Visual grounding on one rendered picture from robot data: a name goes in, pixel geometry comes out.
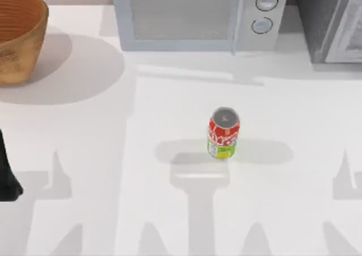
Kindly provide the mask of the red and green can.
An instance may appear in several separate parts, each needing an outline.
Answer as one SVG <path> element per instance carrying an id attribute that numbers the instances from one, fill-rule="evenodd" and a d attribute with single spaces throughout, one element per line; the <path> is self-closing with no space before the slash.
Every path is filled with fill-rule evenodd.
<path id="1" fill-rule="evenodd" d="M 240 130 L 240 119 L 236 111 L 229 107 L 217 108 L 208 124 L 207 150 L 219 160 L 231 158 L 236 149 Z"/>

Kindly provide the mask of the microwave oven door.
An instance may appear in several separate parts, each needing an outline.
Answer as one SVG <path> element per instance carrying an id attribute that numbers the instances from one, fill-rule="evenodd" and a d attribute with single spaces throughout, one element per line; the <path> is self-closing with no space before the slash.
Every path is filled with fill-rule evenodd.
<path id="1" fill-rule="evenodd" d="M 238 0 L 113 0 L 125 51 L 229 51 Z"/>

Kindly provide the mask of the pale microwave oven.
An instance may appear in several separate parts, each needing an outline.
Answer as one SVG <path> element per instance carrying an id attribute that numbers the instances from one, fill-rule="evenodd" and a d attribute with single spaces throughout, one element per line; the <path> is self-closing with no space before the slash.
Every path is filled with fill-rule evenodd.
<path id="1" fill-rule="evenodd" d="M 256 0 L 243 0 L 242 21 L 236 53 L 272 50 L 277 42 L 285 5 L 286 0 L 279 0 L 274 9 L 264 12 L 256 7 Z M 251 29 L 251 25 L 254 20 L 263 17 L 268 17 L 273 21 L 273 28 L 266 34 L 255 34 Z"/>

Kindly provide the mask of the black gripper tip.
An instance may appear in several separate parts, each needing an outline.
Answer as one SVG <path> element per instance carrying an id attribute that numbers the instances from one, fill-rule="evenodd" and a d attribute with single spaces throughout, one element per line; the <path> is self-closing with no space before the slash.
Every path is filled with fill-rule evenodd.
<path id="1" fill-rule="evenodd" d="M 8 162 L 5 142 L 0 129 L 0 202 L 14 202 L 23 194 L 23 187 Z"/>

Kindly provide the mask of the brown wicker basket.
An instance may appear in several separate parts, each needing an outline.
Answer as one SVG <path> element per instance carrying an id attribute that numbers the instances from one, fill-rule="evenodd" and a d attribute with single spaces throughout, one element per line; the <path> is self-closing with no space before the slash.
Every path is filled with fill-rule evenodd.
<path id="1" fill-rule="evenodd" d="M 0 0 L 0 86 L 28 81 L 48 26 L 44 0 Z"/>

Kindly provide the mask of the microwave knob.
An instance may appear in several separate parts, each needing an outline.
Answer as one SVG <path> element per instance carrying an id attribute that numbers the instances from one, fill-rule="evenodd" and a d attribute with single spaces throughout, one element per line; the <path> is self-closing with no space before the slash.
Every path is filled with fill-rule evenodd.
<path id="1" fill-rule="evenodd" d="M 278 2 L 279 0 L 256 0 L 256 7 L 260 11 L 271 11 L 277 6 Z"/>
<path id="2" fill-rule="evenodd" d="M 254 20 L 251 29 L 255 34 L 263 35 L 271 31 L 273 28 L 273 21 L 268 17 Z"/>

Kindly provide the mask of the grey cabinet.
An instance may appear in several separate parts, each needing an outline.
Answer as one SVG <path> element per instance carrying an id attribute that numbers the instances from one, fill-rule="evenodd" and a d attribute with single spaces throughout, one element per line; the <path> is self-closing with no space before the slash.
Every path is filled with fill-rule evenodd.
<path id="1" fill-rule="evenodd" d="M 295 0 L 313 63 L 362 63 L 362 0 Z"/>

